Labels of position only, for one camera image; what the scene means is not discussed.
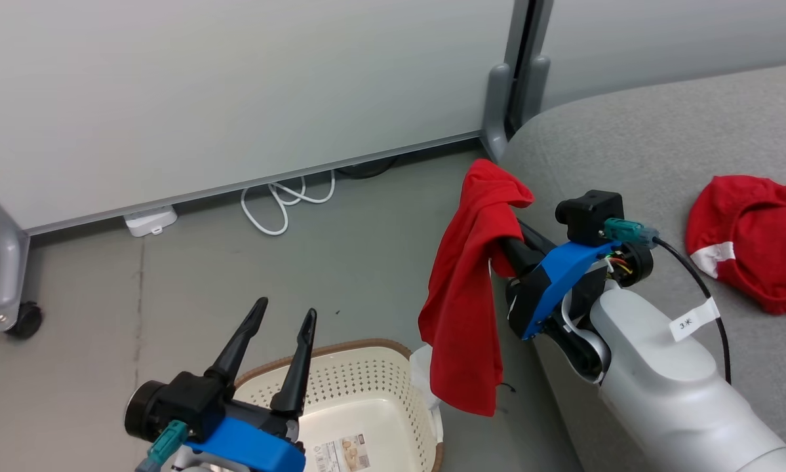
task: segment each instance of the white stripe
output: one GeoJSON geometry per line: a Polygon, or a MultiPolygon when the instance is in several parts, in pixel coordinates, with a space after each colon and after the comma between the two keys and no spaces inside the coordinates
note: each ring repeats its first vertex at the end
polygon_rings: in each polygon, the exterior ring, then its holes
{"type": "Polygon", "coordinates": [[[717,266],[720,262],[730,259],[737,259],[734,255],[734,242],[726,241],[719,245],[707,246],[695,251],[690,255],[690,259],[696,263],[699,269],[710,275],[714,279],[718,278],[717,266]]]}

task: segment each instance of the white partition wall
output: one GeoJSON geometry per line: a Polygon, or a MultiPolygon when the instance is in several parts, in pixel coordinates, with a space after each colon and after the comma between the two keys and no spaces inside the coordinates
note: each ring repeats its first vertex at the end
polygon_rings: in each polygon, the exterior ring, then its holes
{"type": "Polygon", "coordinates": [[[537,0],[516,126],[586,96],[786,64],[786,0],[537,0]]]}
{"type": "Polygon", "coordinates": [[[0,204],[32,233],[476,135],[513,0],[0,0],[0,204]]]}

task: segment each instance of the red cloth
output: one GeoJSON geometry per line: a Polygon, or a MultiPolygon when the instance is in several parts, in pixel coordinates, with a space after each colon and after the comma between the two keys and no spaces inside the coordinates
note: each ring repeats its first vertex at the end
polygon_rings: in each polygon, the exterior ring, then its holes
{"type": "Polygon", "coordinates": [[[714,177],[690,210],[686,249],[702,271],[786,313],[786,186],[714,177]]]}
{"type": "Polygon", "coordinates": [[[495,413],[495,386],[503,381],[503,365],[488,264],[491,258],[495,272],[515,275],[496,239],[522,238],[509,205],[530,203],[533,194],[524,184],[479,159],[465,174],[460,207],[437,251],[419,330],[433,347],[432,392],[464,412],[495,413]]]}

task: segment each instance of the black cable on floor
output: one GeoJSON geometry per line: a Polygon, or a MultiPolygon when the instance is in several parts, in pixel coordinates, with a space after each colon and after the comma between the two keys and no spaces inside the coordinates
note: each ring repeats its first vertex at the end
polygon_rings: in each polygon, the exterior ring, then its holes
{"type": "MultiPolygon", "coordinates": [[[[695,267],[687,260],[686,257],[681,255],[680,252],[675,250],[668,242],[659,237],[655,236],[652,239],[657,245],[664,248],[665,250],[669,251],[670,254],[684,266],[684,269],[687,269],[687,272],[690,272],[690,275],[693,276],[693,279],[696,280],[696,283],[699,284],[699,289],[701,289],[701,293],[704,293],[705,298],[711,298],[710,290],[707,288],[705,281],[701,280],[701,275],[696,271],[695,267]]],[[[728,382],[728,385],[731,385],[731,349],[728,346],[728,333],[725,332],[725,323],[722,322],[722,319],[719,317],[716,319],[716,326],[719,328],[719,337],[722,338],[722,356],[724,357],[725,361],[725,382],[728,382]]]]}
{"type": "Polygon", "coordinates": [[[372,172],[368,172],[366,174],[357,174],[357,173],[354,173],[354,172],[349,172],[349,171],[345,170],[345,167],[343,167],[342,169],[335,169],[335,172],[337,172],[338,174],[341,174],[341,176],[348,177],[348,178],[353,179],[353,180],[371,179],[372,177],[378,177],[378,176],[380,176],[380,174],[383,174],[384,172],[390,170],[390,168],[393,167],[393,165],[395,165],[396,161],[398,161],[398,160],[399,160],[398,157],[394,157],[392,159],[389,159],[387,161],[387,163],[384,164],[380,169],[372,171],[372,172]]]}

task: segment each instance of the sofa cushion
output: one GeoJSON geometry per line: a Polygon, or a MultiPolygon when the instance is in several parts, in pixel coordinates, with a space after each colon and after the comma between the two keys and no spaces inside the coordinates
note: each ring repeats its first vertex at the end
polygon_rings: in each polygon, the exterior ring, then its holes
{"type": "MultiPolygon", "coordinates": [[[[623,194],[626,218],[656,227],[684,250],[689,209],[713,176],[753,174],[786,183],[786,66],[595,96],[534,117],[500,164],[536,194],[519,218],[555,242],[557,203],[590,189],[623,194]]],[[[662,250],[635,292],[670,317],[703,301],[689,274],[662,250]]],[[[786,442],[786,315],[764,313],[704,276],[728,329],[734,386],[786,442]]],[[[695,337],[721,369],[715,326],[695,337]]],[[[647,470],[637,446],[573,374],[551,340],[534,341],[585,470],[647,470]]]]}

